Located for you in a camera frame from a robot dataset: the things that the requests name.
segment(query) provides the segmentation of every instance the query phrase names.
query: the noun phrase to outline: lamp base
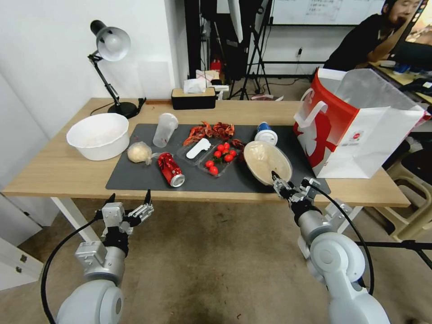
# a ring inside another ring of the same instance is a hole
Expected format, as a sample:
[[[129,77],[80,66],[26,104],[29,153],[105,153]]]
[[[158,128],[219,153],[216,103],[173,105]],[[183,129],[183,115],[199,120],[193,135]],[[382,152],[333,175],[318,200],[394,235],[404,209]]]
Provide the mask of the lamp base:
[[[120,103],[120,106],[113,105],[108,109],[110,113],[118,113],[127,119],[135,117],[140,112],[133,103]]]

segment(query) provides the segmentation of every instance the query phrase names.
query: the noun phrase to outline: tissue box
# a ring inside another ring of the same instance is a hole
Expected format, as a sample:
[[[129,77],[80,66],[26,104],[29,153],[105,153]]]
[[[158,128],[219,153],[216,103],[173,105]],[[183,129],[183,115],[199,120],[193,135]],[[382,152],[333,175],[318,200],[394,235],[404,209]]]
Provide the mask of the tissue box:
[[[216,106],[216,93],[214,88],[206,88],[206,92],[201,94],[186,94],[183,89],[173,89],[171,101],[175,110],[213,109]]]

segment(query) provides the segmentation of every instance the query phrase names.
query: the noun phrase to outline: clear plastic cup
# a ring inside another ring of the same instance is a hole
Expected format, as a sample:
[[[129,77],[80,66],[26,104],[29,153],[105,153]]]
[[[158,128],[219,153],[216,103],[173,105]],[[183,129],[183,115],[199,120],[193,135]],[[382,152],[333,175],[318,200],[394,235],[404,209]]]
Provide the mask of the clear plastic cup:
[[[166,112],[160,115],[159,123],[157,124],[156,132],[153,137],[153,144],[157,147],[164,148],[178,126],[179,121],[173,114]]]

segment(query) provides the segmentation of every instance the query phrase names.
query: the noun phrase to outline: computer monitor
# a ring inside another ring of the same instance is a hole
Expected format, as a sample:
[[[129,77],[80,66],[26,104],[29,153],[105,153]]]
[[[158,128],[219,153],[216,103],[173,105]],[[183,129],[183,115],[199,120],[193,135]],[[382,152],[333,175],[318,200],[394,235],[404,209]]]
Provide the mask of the computer monitor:
[[[432,1],[422,1],[390,59],[432,70]]]

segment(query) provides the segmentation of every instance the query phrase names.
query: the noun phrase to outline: desk lamp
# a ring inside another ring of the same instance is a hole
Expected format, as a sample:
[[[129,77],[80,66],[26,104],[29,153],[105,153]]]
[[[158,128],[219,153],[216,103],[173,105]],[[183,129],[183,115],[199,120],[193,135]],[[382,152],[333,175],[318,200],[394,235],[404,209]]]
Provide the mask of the desk lamp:
[[[90,29],[96,36],[97,50],[90,54],[88,58],[104,82],[105,88],[107,88],[107,91],[114,99],[114,105],[108,109],[108,112],[118,113],[128,119],[132,118],[136,116],[140,110],[133,103],[118,101],[120,97],[117,91],[107,82],[98,67],[98,62],[102,59],[116,62],[124,58],[131,46],[131,39],[124,30],[116,27],[107,27],[100,20],[92,21]]]

